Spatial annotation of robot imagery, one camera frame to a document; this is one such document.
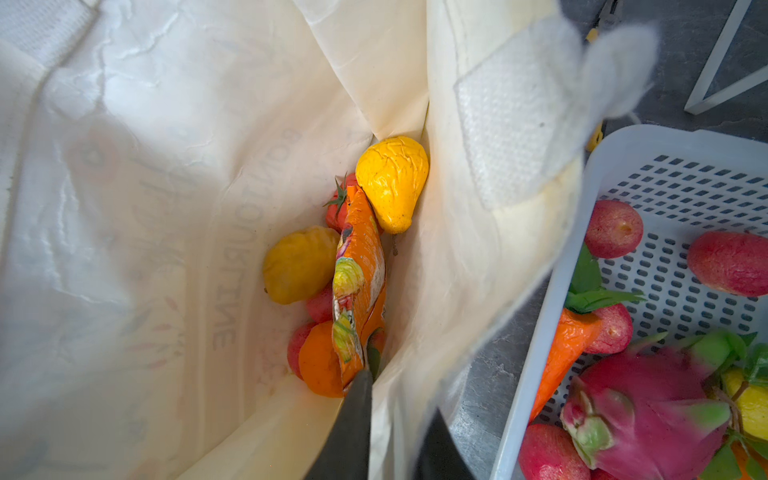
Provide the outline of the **pink red apple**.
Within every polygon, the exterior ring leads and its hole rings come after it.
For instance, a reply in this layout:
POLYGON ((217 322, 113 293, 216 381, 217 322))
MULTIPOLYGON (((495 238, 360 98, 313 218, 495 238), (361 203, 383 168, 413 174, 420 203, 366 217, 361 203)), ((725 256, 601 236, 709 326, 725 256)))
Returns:
POLYGON ((318 294, 305 302, 307 312, 311 321, 297 328, 288 342, 286 358, 293 374, 302 379, 299 353, 304 345, 309 333, 316 324, 329 322, 333 320, 333 289, 329 282, 318 294))

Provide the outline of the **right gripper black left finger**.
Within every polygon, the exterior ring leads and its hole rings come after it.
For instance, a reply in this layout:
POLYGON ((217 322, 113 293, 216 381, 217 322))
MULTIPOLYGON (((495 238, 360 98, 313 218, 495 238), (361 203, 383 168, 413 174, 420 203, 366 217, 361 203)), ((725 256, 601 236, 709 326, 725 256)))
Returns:
POLYGON ((372 384, 373 377, 369 370, 356 375, 326 442, 305 479, 368 478, 372 384))

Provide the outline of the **yellow pear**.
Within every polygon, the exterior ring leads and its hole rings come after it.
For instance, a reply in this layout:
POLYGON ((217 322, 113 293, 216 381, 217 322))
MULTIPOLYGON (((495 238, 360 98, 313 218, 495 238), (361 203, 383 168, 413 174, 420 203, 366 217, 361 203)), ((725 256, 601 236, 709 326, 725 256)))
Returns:
POLYGON ((386 233, 397 235, 409 229, 429 170, 425 149, 406 136, 372 145, 360 157, 355 170, 358 185, 386 233))

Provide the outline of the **yellow lemon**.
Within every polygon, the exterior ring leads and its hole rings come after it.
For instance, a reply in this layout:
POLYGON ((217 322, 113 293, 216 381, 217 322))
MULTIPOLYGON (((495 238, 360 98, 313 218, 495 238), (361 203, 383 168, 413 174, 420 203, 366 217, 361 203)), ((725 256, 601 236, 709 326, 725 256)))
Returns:
POLYGON ((340 234, 313 226, 281 238, 265 255, 264 289, 281 305, 307 300, 319 293, 334 274, 340 234))

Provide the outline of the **pink snack bag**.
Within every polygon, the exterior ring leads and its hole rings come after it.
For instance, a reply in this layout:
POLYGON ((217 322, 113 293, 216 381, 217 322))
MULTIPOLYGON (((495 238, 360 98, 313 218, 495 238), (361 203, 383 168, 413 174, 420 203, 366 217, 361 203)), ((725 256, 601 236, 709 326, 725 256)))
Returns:
POLYGON ((346 206, 334 267, 332 325, 343 388, 365 367, 365 324, 385 283, 379 227, 361 187, 347 188, 346 206))

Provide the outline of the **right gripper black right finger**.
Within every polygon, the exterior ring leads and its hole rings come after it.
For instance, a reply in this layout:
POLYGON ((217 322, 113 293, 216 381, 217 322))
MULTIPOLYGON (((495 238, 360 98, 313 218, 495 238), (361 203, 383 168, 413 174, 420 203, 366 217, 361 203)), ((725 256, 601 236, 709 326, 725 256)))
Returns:
POLYGON ((473 480, 474 476, 453 442, 439 410, 423 441, 414 474, 418 480, 473 480))

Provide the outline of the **cream floral tote bag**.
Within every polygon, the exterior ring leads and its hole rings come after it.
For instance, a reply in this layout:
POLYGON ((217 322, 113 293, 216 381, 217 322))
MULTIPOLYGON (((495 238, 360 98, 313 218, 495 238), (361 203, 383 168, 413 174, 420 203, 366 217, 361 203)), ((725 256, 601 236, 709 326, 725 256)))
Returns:
POLYGON ((658 34, 592 44, 555 1, 5 1, 1 475, 300 479, 337 416, 290 372, 306 319, 263 258, 405 135, 430 173, 386 249, 371 479, 560 255, 599 120, 658 34))

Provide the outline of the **orange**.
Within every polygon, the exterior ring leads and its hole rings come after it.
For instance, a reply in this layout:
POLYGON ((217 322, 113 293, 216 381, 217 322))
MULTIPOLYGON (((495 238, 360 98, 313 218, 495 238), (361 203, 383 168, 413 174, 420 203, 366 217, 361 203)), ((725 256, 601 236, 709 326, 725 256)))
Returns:
POLYGON ((316 324, 299 352, 299 369, 303 381, 315 394, 343 398, 344 387, 338 356, 334 350, 331 322, 316 324))

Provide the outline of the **red tomato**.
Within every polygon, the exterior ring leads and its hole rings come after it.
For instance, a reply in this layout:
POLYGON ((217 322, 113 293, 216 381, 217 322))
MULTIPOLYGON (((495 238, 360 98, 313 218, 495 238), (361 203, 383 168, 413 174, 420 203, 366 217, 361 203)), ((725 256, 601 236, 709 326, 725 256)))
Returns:
POLYGON ((325 221, 329 228, 341 232, 346 222, 347 215, 347 188, 357 186, 354 173, 348 174, 343 180, 335 178, 336 190, 331 199, 325 204, 327 208, 325 221))

